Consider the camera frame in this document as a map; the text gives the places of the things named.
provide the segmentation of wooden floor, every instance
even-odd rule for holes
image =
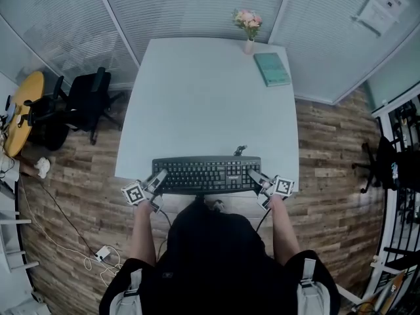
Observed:
[[[369,278],[369,263],[379,241],[384,197],[378,188],[360,194],[366,173],[352,170],[351,163],[367,161],[361,145],[369,141],[377,146],[379,129],[369,114],[362,91],[353,93],[336,107],[300,100],[296,104],[300,188],[286,202],[291,220],[301,247],[317,251],[338,284],[360,293]],[[122,120],[126,106],[124,101],[116,104],[113,116]],[[94,251],[111,245],[124,261],[131,240],[133,209],[120,192],[129,181],[114,177],[120,136],[112,124],[101,121],[96,146],[89,144],[86,133],[71,132],[57,152],[48,153],[28,144],[23,155],[34,161],[47,155],[51,171],[43,181],[45,188]],[[23,181],[31,210],[48,235],[58,244],[88,255],[82,239],[40,185],[28,177]],[[24,199],[22,182],[19,195],[22,218],[33,219]],[[228,196],[223,200],[229,211],[245,215],[256,226],[263,211],[255,203],[255,197],[243,196]],[[173,220],[191,199],[167,196],[164,200],[164,211]],[[158,249],[169,226],[162,215],[154,215],[152,219]],[[85,270],[81,255],[55,246],[34,222],[21,230],[29,260],[40,262],[40,266],[31,269],[33,283],[45,296],[51,312],[97,314],[106,288],[100,279],[103,267],[93,264],[91,271]],[[260,229],[260,235],[271,255],[270,218]],[[117,263],[117,256],[113,254],[108,262]],[[106,273],[104,278],[109,282],[112,276]]]

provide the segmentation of keyboard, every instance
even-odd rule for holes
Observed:
[[[261,172],[261,158],[255,156],[170,157],[152,161],[153,175],[166,169],[160,194],[223,194],[244,192],[259,185],[248,169]]]

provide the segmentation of office chair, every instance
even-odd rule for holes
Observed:
[[[379,187],[382,184],[384,189],[396,190],[396,185],[394,183],[394,179],[392,178],[392,164],[397,161],[397,152],[392,146],[395,142],[396,141],[389,142],[387,138],[382,137],[379,142],[376,160],[373,158],[369,144],[362,144],[363,150],[369,155],[370,164],[352,164],[353,169],[357,167],[369,169],[369,177],[367,178],[366,187],[360,190],[362,194],[365,194],[368,191],[374,177],[376,178],[374,183],[375,187]]]
[[[101,116],[104,116],[117,125],[119,130],[122,130],[122,124],[110,117],[105,110],[110,110],[111,105],[117,99],[124,97],[125,93],[120,92],[110,98],[108,86],[111,74],[105,72],[105,68],[101,67],[96,73],[90,75],[76,77],[68,96],[61,89],[63,79],[63,76],[58,78],[52,100],[43,97],[35,102],[27,101],[24,103],[31,107],[28,117],[25,118],[28,120],[28,125],[46,123],[52,131],[61,125],[71,127],[74,131],[81,129],[90,132],[92,145],[96,143],[95,131]],[[66,103],[64,111],[55,110],[55,102],[58,96]]]

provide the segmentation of teal book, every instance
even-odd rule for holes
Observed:
[[[266,86],[290,84],[290,77],[276,52],[254,54],[254,60]]]

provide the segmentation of white table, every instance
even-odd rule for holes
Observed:
[[[266,87],[243,41],[211,38],[152,39],[125,116],[117,177],[146,179],[152,160],[177,156],[261,157],[262,171],[295,181],[299,145],[292,84]],[[290,74],[283,47],[277,52]]]

